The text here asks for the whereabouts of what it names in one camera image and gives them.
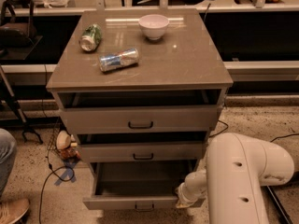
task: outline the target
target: drawer handle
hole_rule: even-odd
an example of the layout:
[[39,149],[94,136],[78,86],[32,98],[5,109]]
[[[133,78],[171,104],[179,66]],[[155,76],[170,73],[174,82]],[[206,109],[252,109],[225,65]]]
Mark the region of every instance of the drawer handle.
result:
[[153,121],[151,121],[149,124],[145,123],[132,123],[131,121],[128,123],[128,126],[130,129],[150,129],[153,126]]
[[155,209],[154,204],[152,204],[151,207],[149,207],[149,208],[138,208],[138,206],[135,205],[135,210],[137,212],[152,212],[154,209]]
[[135,153],[133,154],[133,159],[136,161],[150,161],[153,159],[153,153],[150,154],[150,156],[137,156]]

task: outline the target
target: power cord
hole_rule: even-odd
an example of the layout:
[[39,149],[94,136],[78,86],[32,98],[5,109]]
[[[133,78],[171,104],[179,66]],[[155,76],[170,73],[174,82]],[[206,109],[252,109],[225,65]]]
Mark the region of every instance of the power cord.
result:
[[272,143],[275,140],[280,139],[280,138],[288,138],[288,137],[297,136],[297,135],[299,135],[299,133],[291,133],[291,134],[287,134],[287,135],[284,135],[284,136],[279,136],[279,137],[276,137],[276,138],[272,139],[270,142]]
[[[59,122],[59,119],[57,119],[56,124],[55,124],[55,126],[54,126],[54,128],[53,128],[53,134],[52,134],[52,136],[55,135],[55,127],[58,125],[58,122]],[[50,155],[50,149],[47,148],[47,156],[46,156],[46,159],[47,159],[47,161],[48,161],[48,166],[49,166],[49,169],[51,170],[51,172],[50,172],[49,175],[46,177],[46,179],[45,179],[45,181],[44,181],[44,184],[43,184],[43,187],[42,187],[42,190],[41,190],[41,193],[40,193],[39,213],[38,213],[39,224],[41,224],[41,213],[42,213],[43,194],[44,194],[44,190],[45,190],[45,187],[46,187],[46,184],[47,184],[49,178],[50,178],[52,175],[56,175],[56,176],[59,178],[59,180],[61,180],[62,182],[69,182],[69,181],[71,181],[71,180],[73,179],[73,177],[75,176],[75,171],[74,171],[74,169],[71,168],[71,167],[69,167],[69,166],[67,166],[67,165],[61,166],[61,167],[59,167],[59,168],[57,168],[57,169],[53,169],[52,164],[50,163],[49,155]],[[59,175],[57,175],[56,172],[59,171],[59,170],[62,170],[62,169],[66,169],[66,170],[69,169],[69,170],[71,170],[71,171],[72,171],[72,175],[71,175],[69,178],[67,178],[67,179],[63,179],[63,178],[61,178]]]
[[[47,66],[44,64],[44,68],[45,68],[45,87],[47,86]],[[45,112],[45,108],[44,108],[44,98],[41,100],[41,108],[43,111],[43,114],[45,116],[45,118],[47,118],[47,114]]]
[[215,137],[215,136],[217,136],[218,134],[223,133],[224,131],[226,131],[226,130],[229,128],[229,125],[228,125],[226,122],[223,122],[223,121],[221,121],[221,120],[218,120],[218,122],[224,124],[224,125],[225,125],[225,128],[224,128],[223,130],[221,130],[220,132],[218,132],[218,133],[215,133],[215,134],[213,134],[213,135],[210,135],[210,136],[209,136],[210,138]]
[[208,5],[207,5],[207,8],[206,8],[206,12],[205,12],[205,17],[204,17],[204,19],[203,19],[203,22],[204,23],[206,23],[206,15],[207,15],[207,13],[208,13],[208,10],[209,10],[209,7],[211,6],[211,3],[209,3]]

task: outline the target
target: cable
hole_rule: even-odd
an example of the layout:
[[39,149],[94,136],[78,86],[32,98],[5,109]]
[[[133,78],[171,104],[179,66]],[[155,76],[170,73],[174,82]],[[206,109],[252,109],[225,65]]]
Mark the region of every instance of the cable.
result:
[[290,216],[288,215],[288,213],[284,209],[283,205],[281,204],[281,202],[280,202],[278,196],[276,195],[276,193],[274,192],[273,188],[269,187],[269,186],[266,186],[265,190],[268,192],[268,194],[271,198],[271,201],[273,202],[273,205],[276,207],[276,209],[280,213],[280,218],[281,218],[280,221],[284,224],[292,224]]
[[[60,177],[56,174],[57,171],[59,171],[59,170],[61,170],[61,169],[64,169],[64,168],[65,168],[65,169],[70,169],[70,170],[72,171],[72,176],[69,177],[68,179],[62,179],[62,178],[60,178]],[[44,181],[44,184],[43,184],[43,188],[42,188],[42,190],[41,190],[41,194],[40,194],[39,214],[38,214],[39,224],[41,224],[41,208],[42,208],[42,203],[43,203],[44,189],[45,189],[45,187],[46,187],[46,184],[47,184],[48,179],[49,179],[52,175],[56,175],[56,176],[57,176],[61,181],[63,181],[63,182],[69,182],[69,181],[72,180],[72,178],[75,176],[75,171],[74,171],[73,168],[68,167],[68,166],[62,166],[62,167],[59,167],[59,168],[57,168],[57,169],[55,169],[55,170],[52,170],[52,169],[51,169],[51,173],[46,177],[46,179],[45,179],[45,181]]]
[[[55,128],[57,128],[57,125],[59,124],[59,118],[57,118],[57,121],[53,127],[53,131],[52,131],[52,136],[51,136],[51,139],[50,139],[50,143],[53,142],[53,138],[55,136]],[[49,173],[49,175],[46,177],[45,181],[44,181],[44,184],[43,184],[43,187],[42,187],[42,190],[41,190],[41,193],[40,193],[40,202],[39,202],[39,212],[38,212],[38,220],[39,220],[39,224],[41,224],[41,212],[42,212],[42,203],[43,203],[43,194],[44,194],[44,190],[45,190],[45,187],[46,187],[46,184],[49,180],[49,178],[52,176],[52,175],[56,175],[59,180],[61,180],[62,182],[69,182],[73,179],[73,177],[75,176],[75,171],[73,168],[67,166],[67,165],[64,165],[64,166],[61,166],[55,170],[53,170],[52,168],[52,164],[50,163],[50,158],[49,158],[49,154],[50,154],[50,148],[49,148],[49,145],[47,147],[47,156],[46,156],[46,159],[48,161],[48,166],[49,166],[49,169],[51,170],[51,172]],[[63,179],[61,178],[60,176],[57,175],[57,171],[59,170],[62,170],[62,169],[69,169],[72,171],[72,175],[67,178],[67,179]]]
[[280,139],[280,138],[287,138],[287,137],[297,136],[297,135],[299,135],[299,133],[291,133],[291,134],[287,134],[287,135],[284,135],[284,136],[276,137],[276,138],[272,139],[270,142],[272,143],[272,142],[274,142],[275,140]]
[[208,10],[209,10],[209,7],[211,6],[211,3],[209,3],[207,5],[207,8],[206,8],[206,12],[205,12],[205,17],[204,17],[204,23],[206,23],[206,14],[208,13]]
[[223,121],[221,121],[221,120],[218,120],[218,122],[224,124],[226,127],[225,127],[223,130],[221,130],[220,132],[215,133],[215,134],[213,134],[213,135],[210,135],[210,136],[209,136],[210,138],[215,137],[216,135],[223,133],[223,132],[226,131],[226,130],[228,129],[228,127],[229,127],[229,125],[228,125],[227,123],[225,123],[225,122],[223,122]]
[[[45,87],[47,86],[47,67],[46,65],[44,64],[44,67],[45,67]],[[44,98],[41,100],[41,109],[43,111],[43,114],[45,116],[45,118],[47,118],[47,114],[45,113],[45,108],[44,108]]]

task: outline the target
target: can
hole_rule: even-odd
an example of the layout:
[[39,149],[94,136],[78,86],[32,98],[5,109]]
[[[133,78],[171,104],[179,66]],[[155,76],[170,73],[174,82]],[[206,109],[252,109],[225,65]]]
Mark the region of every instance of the can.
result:
[[85,51],[94,51],[102,39],[101,27],[94,23],[85,28],[79,40],[79,44]]
[[106,72],[138,63],[139,54],[137,49],[127,49],[119,53],[101,56],[99,60],[101,70]]

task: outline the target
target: drawer front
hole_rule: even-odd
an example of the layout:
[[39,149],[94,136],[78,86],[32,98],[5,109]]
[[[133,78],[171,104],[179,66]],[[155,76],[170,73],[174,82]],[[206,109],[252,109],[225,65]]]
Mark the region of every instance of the drawer front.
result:
[[85,162],[198,160],[206,150],[203,144],[183,142],[161,144],[79,145]]
[[70,133],[141,133],[212,130],[217,107],[65,109],[61,118]]
[[98,163],[92,197],[83,202],[91,210],[175,208],[175,190],[193,167],[190,161]]

